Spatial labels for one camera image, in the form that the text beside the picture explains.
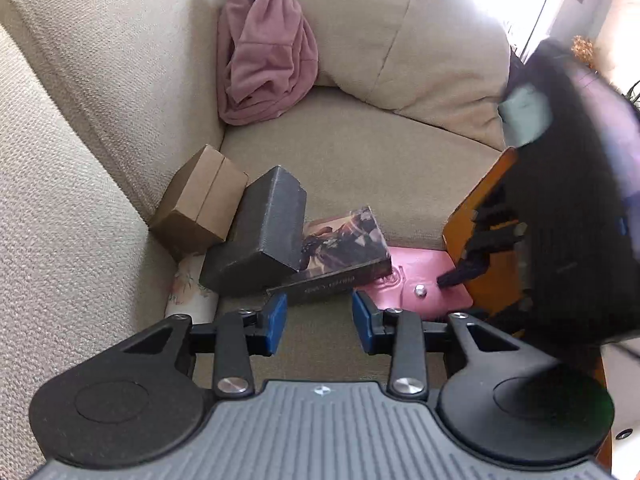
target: pink cloth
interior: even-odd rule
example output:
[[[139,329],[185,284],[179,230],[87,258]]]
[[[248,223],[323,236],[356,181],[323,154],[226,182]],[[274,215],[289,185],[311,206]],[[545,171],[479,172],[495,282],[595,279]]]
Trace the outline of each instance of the pink cloth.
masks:
[[[228,0],[218,22],[218,113],[228,124],[273,119],[311,89],[316,38],[296,0]]]

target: pink plate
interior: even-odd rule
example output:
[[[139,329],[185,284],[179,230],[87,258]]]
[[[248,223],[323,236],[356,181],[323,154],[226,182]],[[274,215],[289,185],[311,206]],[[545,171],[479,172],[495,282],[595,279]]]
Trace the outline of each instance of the pink plate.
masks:
[[[454,268],[446,251],[389,247],[392,273],[369,285],[359,286],[380,310],[399,307],[425,320],[468,308],[473,299],[464,285],[440,290],[438,276]]]

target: metal screw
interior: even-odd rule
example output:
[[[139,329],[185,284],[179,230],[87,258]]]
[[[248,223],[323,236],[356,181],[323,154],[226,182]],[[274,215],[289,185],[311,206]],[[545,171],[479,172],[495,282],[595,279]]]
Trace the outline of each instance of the metal screw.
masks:
[[[248,388],[249,383],[242,377],[225,377],[218,381],[218,389],[226,394],[241,394]]]
[[[520,222],[516,227],[513,228],[513,234],[516,236],[524,236],[524,233],[527,232],[527,225],[524,222]]]
[[[399,394],[415,395],[424,390],[424,384],[413,377],[401,377],[394,381],[394,390]]]
[[[622,430],[620,431],[620,433],[618,433],[616,435],[616,440],[625,440],[628,436],[631,436],[631,434],[634,432],[634,430],[632,430],[631,428],[627,428],[626,430]]]
[[[518,303],[518,310],[521,312],[529,312],[532,307],[533,300],[529,296],[522,298]]]
[[[414,293],[418,298],[424,298],[427,295],[427,287],[422,283],[419,283],[415,286]]]

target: book spine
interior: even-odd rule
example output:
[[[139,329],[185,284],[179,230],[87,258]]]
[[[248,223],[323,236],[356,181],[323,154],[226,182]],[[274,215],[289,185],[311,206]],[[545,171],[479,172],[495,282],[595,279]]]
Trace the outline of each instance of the book spine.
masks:
[[[295,283],[279,289],[278,292],[286,292],[289,301],[299,303],[351,290],[355,286],[366,285],[389,274],[391,259],[385,258],[332,276],[319,276],[308,282]]]

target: sofa cushion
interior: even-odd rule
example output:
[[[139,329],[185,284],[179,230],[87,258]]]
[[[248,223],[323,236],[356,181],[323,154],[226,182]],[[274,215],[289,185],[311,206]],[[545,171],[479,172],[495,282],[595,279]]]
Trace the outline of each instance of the sofa cushion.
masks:
[[[175,171],[222,142],[222,1],[0,0],[0,23],[146,220]]]
[[[229,127],[222,152],[250,180],[279,164],[306,189],[306,218],[370,205],[390,245],[440,249],[442,227],[499,152],[315,87],[265,123]]]
[[[31,396],[161,319],[175,264],[0,28],[0,478],[43,462]]]
[[[319,82],[374,106],[504,147],[497,104],[510,48],[471,0],[298,0]]]

